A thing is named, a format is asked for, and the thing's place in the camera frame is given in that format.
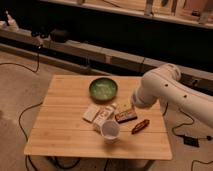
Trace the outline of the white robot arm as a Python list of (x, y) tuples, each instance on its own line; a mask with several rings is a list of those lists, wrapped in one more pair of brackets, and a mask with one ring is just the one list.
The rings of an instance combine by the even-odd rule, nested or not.
[(149, 108), (158, 99), (164, 99), (213, 128), (213, 96), (181, 84), (180, 78), (181, 71), (174, 64), (167, 63), (151, 69), (143, 74), (128, 102), (138, 108)]

